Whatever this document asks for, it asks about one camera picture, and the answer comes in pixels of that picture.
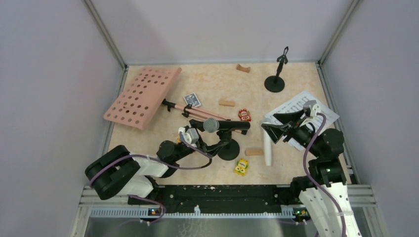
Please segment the black microphone silver grille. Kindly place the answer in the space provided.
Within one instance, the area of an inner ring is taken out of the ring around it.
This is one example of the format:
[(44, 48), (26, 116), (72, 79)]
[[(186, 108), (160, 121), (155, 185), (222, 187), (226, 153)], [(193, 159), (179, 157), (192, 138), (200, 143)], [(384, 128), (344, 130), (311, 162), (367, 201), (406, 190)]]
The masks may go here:
[(249, 130), (251, 124), (247, 121), (216, 120), (208, 118), (203, 122), (203, 129), (206, 132)]

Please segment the white microphone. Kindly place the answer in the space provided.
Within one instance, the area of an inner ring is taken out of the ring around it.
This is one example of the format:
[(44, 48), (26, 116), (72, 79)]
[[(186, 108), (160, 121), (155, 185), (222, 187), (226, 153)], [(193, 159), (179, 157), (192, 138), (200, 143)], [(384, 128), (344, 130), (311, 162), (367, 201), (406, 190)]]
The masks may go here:
[(272, 165), (272, 146), (271, 146), (271, 138), (268, 133), (262, 129), (263, 131), (263, 150), (264, 150), (264, 159), (266, 166)]

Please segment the pink music stand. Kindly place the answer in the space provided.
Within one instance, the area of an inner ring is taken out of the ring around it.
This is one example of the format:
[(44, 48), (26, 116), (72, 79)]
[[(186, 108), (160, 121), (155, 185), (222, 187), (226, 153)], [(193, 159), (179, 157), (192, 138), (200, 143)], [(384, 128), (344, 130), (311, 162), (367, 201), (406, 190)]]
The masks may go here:
[(182, 69), (156, 66), (142, 67), (128, 83), (117, 99), (104, 113), (107, 121), (144, 130), (155, 116), (161, 105), (168, 111), (178, 109), (186, 118), (206, 120), (229, 120), (227, 117), (212, 113), (192, 105), (181, 106), (166, 99)]

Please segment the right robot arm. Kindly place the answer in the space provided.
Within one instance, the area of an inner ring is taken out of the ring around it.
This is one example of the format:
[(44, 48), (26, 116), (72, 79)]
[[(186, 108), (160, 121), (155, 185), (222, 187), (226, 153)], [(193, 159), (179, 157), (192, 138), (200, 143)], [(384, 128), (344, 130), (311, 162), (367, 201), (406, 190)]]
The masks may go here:
[(303, 204), (318, 237), (360, 237), (339, 160), (344, 151), (343, 133), (325, 129), (326, 115), (313, 109), (274, 114), (274, 118), (281, 123), (261, 124), (272, 142), (295, 140), (305, 148), (302, 161), (305, 175), (292, 179), (288, 194), (278, 197), (280, 204)]

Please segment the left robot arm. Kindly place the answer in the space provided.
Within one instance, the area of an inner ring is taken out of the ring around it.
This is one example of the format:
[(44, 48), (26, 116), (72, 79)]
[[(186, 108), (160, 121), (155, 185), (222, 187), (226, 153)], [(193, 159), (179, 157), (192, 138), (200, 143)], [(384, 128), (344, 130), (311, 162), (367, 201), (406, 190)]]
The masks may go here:
[[(132, 154), (124, 145), (116, 146), (85, 169), (88, 185), (101, 200), (128, 195), (139, 197), (146, 204), (155, 203), (159, 194), (152, 176), (167, 178), (177, 170), (204, 169), (232, 140), (233, 128), (228, 127), (229, 120), (209, 118), (189, 122), (189, 126), (178, 129), (179, 142), (163, 141), (155, 156)], [(206, 157), (207, 163), (195, 167), (182, 167), (177, 163), (193, 153)]]

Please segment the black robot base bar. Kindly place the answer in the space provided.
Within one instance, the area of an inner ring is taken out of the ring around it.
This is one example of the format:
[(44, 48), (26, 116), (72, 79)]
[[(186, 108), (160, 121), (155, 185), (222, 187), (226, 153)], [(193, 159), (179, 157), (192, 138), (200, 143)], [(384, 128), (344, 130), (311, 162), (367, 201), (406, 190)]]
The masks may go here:
[(167, 213), (192, 213), (195, 207), (203, 214), (280, 213), (300, 203), (287, 185), (166, 185), (150, 197)]

